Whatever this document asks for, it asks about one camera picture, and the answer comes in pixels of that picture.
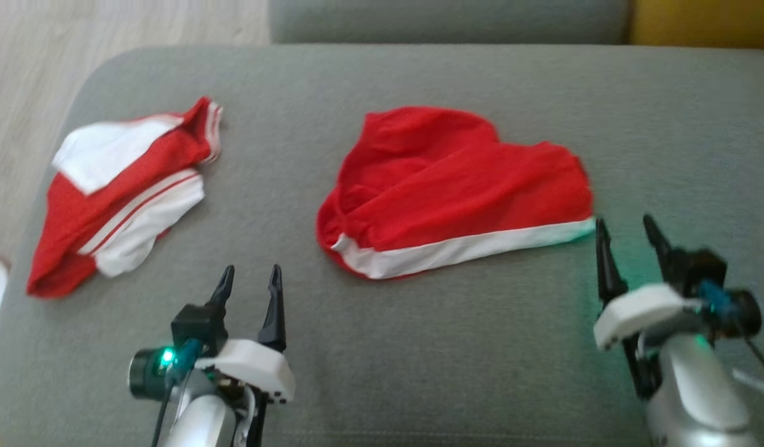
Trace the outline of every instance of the white trim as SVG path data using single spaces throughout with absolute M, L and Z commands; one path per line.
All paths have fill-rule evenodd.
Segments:
M 569 242 L 594 229 L 595 220 L 590 217 L 577 222 L 469 235 L 388 251 L 361 248 L 352 238 L 341 234 L 331 249 L 340 253 L 344 263 L 353 271 L 371 279 L 385 279 L 452 266 L 506 251 Z
M 219 141 L 219 123 L 222 120 L 222 107 L 215 102 L 208 105 L 208 115 L 205 118 L 205 141 L 208 142 L 210 153 L 202 163 L 210 163 L 221 153 Z
M 167 176 L 167 178 L 154 184 L 154 186 L 145 189 L 140 195 L 135 196 L 132 201 L 128 202 L 126 206 L 123 207 L 123 209 L 120 209 L 120 211 L 118 211 L 111 219 L 109 219 L 106 225 L 101 227 L 101 229 L 98 230 L 98 232 L 96 232 L 95 235 L 93 235 L 93 237 L 84 244 L 84 246 L 78 249 L 78 254 L 91 255 L 97 247 L 103 246 L 104 239 L 109 237 L 109 235 L 111 235 L 112 232 L 114 232 L 114 230 L 120 226 L 120 223 L 122 223 L 123 220 L 127 218 L 127 216 L 131 215 L 133 212 L 138 211 L 138 207 L 147 205 L 144 204 L 144 202 L 152 196 L 160 193 L 164 189 L 167 189 L 167 187 L 172 186 L 172 184 L 175 184 L 178 181 L 182 181 L 186 178 L 199 178 L 199 176 L 200 174 L 194 169 L 184 169 L 170 176 Z

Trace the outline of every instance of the silver robot arm segment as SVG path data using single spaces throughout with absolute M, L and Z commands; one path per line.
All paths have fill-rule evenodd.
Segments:
M 629 291 L 605 222 L 597 221 L 598 348 L 624 348 L 653 445 L 757 447 L 733 374 L 713 350 L 716 340 L 742 338 L 764 364 L 750 342 L 762 327 L 756 300 L 748 291 L 723 289 L 727 264 L 714 252 L 672 247 L 651 216 L 644 224 L 663 283 Z

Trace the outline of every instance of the gray couch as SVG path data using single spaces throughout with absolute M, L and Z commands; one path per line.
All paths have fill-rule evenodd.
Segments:
M 623 43 L 631 0 L 273 0 L 279 43 Z
M 730 281 L 752 288 L 764 310 L 764 52 L 150 48 L 100 67 L 61 135 L 186 110 L 201 94 L 225 107 L 222 156 L 203 168 L 203 203 L 136 271 L 95 277 L 58 302 L 26 297 L 39 193 L 0 313 L 7 447 L 149 444 L 158 404 L 132 399 L 128 362 L 169 343 L 169 321 L 206 300 L 229 263 L 234 337 L 254 337 L 272 263 L 284 272 L 299 388 L 295 402 L 271 409 L 266 445 L 648 445 L 621 354 L 594 346 L 588 238 L 392 282 L 355 278 L 320 251 L 316 211 L 367 111 L 455 107 L 489 118 L 506 141 L 566 145 L 588 169 L 631 285 L 660 277 L 640 227 L 649 211 L 674 240 L 723 254 Z M 741 343 L 719 351 L 757 368 Z M 743 395 L 764 440 L 764 396 Z

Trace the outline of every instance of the cable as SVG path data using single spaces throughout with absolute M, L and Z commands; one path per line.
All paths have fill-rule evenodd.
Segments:
M 153 433 L 153 443 L 151 444 L 151 447 L 158 447 L 158 439 L 161 438 L 161 427 L 164 425 L 166 406 L 169 404 L 169 399 L 172 397 L 172 388 L 174 388 L 172 384 L 166 386 L 164 400 L 161 401 L 161 410 L 158 411 L 158 418 L 155 420 L 155 433 Z
M 751 350 L 751 353 L 754 354 L 755 357 L 757 357 L 757 360 L 759 360 L 760 363 L 762 363 L 762 366 L 764 367 L 764 354 L 762 354 L 762 351 L 757 348 L 756 345 L 754 345 L 754 342 L 751 341 L 751 339 L 745 334 L 745 331 L 743 330 L 743 327 L 741 326 L 741 323 L 739 320 L 734 320 L 734 327 L 735 330 L 739 332 L 739 335 L 742 337 L 743 340 L 745 340 L 745 344 L 748 346 L 748 348 Z M 753 388 L 754 390 L 761 391 L 764 393 L 764 381 L 755 379 L 752 376 L 750 376 L 747 373 L 744 373 L 743 371 L 740 371 L 739 369 L 733 369 L 732 370 L 732 376 L 741 384 L 747 385 L 748 387 Z

